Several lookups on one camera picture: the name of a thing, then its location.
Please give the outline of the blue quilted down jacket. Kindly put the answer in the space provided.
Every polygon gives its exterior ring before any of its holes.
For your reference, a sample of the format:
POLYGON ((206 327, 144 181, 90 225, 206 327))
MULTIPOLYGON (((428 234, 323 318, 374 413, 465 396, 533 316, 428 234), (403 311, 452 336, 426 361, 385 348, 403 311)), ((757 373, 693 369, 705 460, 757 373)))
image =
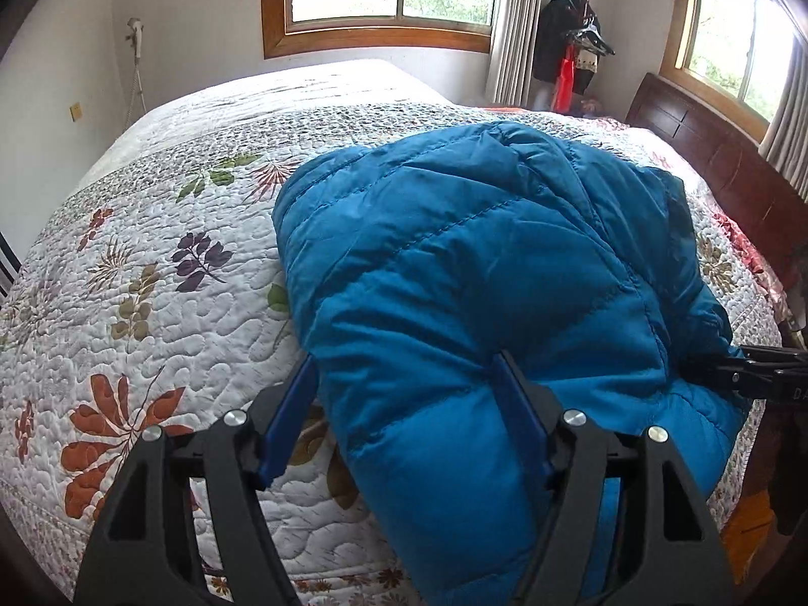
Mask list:
POLYGON ((545 519, 500 353, 608 430, 665 428, 715 490, 748 407, 678 375, 733 332, 671 172, 482 123, 319 156, 273 220, 341 456, 426 602, 506 603, 545 519))

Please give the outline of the coat rack with clothes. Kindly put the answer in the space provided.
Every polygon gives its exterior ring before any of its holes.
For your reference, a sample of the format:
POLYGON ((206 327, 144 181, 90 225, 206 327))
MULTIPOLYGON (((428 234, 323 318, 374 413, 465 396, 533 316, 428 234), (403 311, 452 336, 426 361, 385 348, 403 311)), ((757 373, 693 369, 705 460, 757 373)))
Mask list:
POLYGON ((583 96, 598 62, 615 50, 601 34, 592 0, 549 0, 539 11, 533 78, 552 86, 550 109, 569 114, 583 96))

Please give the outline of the dark wooden headboard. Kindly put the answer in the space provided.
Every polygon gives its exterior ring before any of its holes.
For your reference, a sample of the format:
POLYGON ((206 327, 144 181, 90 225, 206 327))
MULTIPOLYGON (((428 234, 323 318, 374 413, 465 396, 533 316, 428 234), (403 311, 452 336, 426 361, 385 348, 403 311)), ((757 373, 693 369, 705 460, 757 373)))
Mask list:
POLYGON ((806 202, 748 135, 654 73, 639 85, 626 123, 653 131, 696 170, 785 289, 800 282, 797 250, 806 244, 806 202))

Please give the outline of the floral quilted bedspread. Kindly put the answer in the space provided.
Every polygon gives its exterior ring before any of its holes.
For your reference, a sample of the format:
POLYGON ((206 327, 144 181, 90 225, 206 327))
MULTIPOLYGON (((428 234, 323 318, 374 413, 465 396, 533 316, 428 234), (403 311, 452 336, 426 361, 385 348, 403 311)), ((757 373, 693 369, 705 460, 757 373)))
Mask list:
MULTIPOLYGON (((2 299, 2 508, 40 588, 70 599, 118 469, 148 425, 183 434, 293 367, 273 213, 301 163, 515 119, 685 183, 702 276, 735 341, 779 345, 786 291, 667 142, 611 118, 463 107, 381 60, 259 75, 159 107, 90 168, 2 299)), ((312 408, 264 516, 302 603, 421 604, 312 408)))

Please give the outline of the white side window curtain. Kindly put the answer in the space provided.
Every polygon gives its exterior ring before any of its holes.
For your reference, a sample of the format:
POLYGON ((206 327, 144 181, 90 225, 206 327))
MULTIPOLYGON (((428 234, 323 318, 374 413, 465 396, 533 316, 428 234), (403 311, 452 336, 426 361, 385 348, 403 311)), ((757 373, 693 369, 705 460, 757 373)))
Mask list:
POLYGON ((794 41, 785 88, 774 119, 768 125, 759 154, 806 201, 806 136, 808 135, 808 64, 806 49, 794 41))

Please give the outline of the wooden framed side window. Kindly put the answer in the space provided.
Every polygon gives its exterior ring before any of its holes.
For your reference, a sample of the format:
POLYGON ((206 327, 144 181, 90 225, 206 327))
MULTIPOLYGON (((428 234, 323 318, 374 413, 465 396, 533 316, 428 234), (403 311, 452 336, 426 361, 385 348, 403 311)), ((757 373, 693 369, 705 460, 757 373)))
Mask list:
POLYGON ((674 0, 660 75, 762 142, 786 90, 794 40, 774 0, 674 0))

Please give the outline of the white pleated curtain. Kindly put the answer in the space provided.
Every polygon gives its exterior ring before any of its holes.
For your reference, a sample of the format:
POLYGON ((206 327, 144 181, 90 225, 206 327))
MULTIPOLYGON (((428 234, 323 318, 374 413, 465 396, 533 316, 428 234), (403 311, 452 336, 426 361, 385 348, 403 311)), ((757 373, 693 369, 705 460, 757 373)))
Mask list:
POLYGON ((529 100, 541 0, 494 0, 485 97, 493 106, 529 100))

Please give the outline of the white wall-mounted handset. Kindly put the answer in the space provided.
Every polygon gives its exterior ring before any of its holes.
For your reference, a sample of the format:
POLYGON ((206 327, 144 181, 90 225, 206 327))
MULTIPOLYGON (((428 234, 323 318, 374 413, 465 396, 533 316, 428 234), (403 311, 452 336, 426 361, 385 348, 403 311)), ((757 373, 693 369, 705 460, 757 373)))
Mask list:
POLYGON ((148 112, 145 102, 144 83, 141 75, 142 44, 144 44, 144 23, 140 18, 130 18, 127 21, 129 34, 126 40, 129 41, 131 49, 131 59, 133 59, 133 71, 131 71, 130 97, 126 111, 126 125, 131 125, 138 118, 148 112))

